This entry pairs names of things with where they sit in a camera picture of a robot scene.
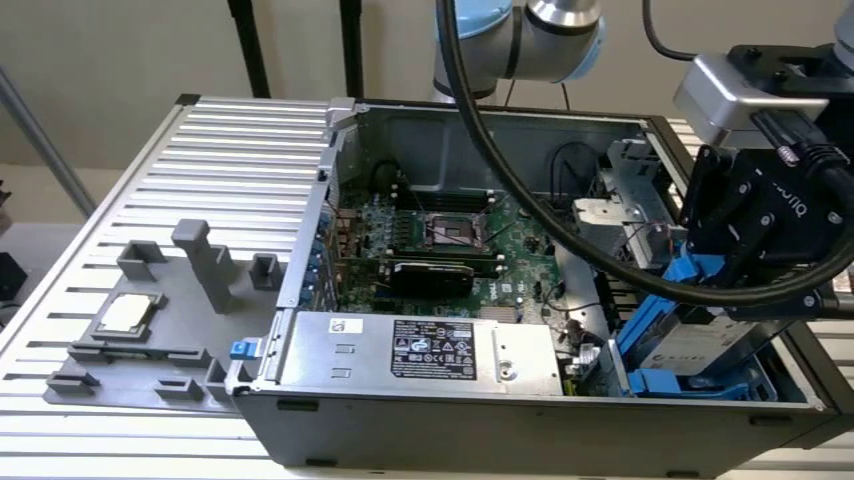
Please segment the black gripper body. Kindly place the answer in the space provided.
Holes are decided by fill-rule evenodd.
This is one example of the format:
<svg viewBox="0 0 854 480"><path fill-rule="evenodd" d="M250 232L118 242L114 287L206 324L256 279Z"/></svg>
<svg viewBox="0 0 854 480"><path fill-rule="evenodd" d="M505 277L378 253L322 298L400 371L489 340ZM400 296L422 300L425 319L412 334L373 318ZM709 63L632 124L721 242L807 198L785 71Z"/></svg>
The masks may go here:
<svg viewBox="0 0 854 480"><path fill-rule="evenodd" d="M784 165L771 150L744 149L735 157L732 183L725 202L715 217L725 225L731 244L757 240L755 254L765 265L791 265L820 261L843 235L841 205L823 182L801 167Z"/></svg>

